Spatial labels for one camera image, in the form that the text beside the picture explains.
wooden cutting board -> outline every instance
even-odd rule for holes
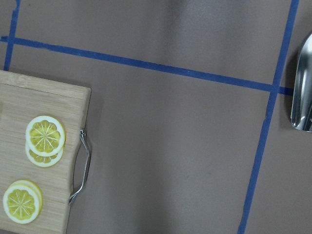
[[[0,71],[0,229],[19,234],[66,232],[79,132],[90,93],[86,87]],[[25,154],[26,126],[42,115],[58,119],[66,132],[63,157],[48,168],[34,165]],[[4,192],[19,179],[35,182],[43,194],[41,213],[29,224],[11,221],[3,209]]]

cutting board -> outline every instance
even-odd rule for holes
[[[91,90],[86,87],[0,71],[0,230],[19,234],[66,232],[73,192],[73,171],[84,128]],[[42,168],[25,154],[25,130],[35,117],[58,119],[66,132],[61,160]],[[17,224],[4,212],[2,198],[16,180],[35,182],[42,190],[43,207],[29,224]]]

silver metal object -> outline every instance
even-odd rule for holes
[[[291,123],[298,130],[312,132],[312,34],[304,40],[298,53]]]
[[[71,196],[69,197],[69,200],[68,200],[68,204],[71,205],[73,200],[75,199],[75,197],[77,196],[78,193],[81,192],[81,190],[84,188],[86,182],[87,182],[87,178],[88,178],[88,173],[89,173],[89,167],[90,167],[90,161],[91,161],[91,150],[85,140],[85,137],[87,137],[87,134],[85,132],[84,129],[80,130],[80,140],[84,146],[84,148],[86,149],[87,151],[87,154],[88,154],[88,157],[87,157],[87,160],[86,160],[86,165],[85,165],[85,168],[84,168],[84,173],[83,173],[83,179],[82,179],[82,184],[80,186],[80,188],[73,192],[73,194],[71,194]]]

citrus fruit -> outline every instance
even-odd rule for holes
[[[61,148],[61,150],[55,155],[48,156],[48,157],[39,156],[39,155],[36,155],[29,148],[27,143],[25,144],[25,151],[26,151],[26,155],[28,159],[39,167],[51,167],[54,164],[56,164],[58,161],[60,161],[63,155],[63,148]]]
[[[5,191],[3,207],[8,217],[20,224],[30,223],[41,210],[39,196],[25,184],[13,184]]]
[[[38,197],[39,197],[40,209],[41,209],[43,198],[42,198],[41,189],[37,186],[37,184],[35,184],[34,182],[31,182],[29,180],[26,180],[26,179],[21,179],[21,180],[15,181],[10,186],[16,185],[16,184],[23,184],[23,185],[26,185],[26,186],[30,187],[32,190],[34,190],[36,192],[36,194],[38,195]]]
[[[25,135],[32,152],[43,157],[57,154],[65,143],[64,128],[50,116],[38,116],[31,120]]]

wooden board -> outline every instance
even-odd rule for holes
[[[66,232],[79,132],[90,93],[86,87],[0,71],[0,229],[20,234]],[[41,115],[55,117],[66,131],[63,157],[48,168],[34,165],[25,154],[26,126]],[[5,190],[19,179],[35,182],[43,194],[41,213],[29,224],[14,223],[3,209]]]

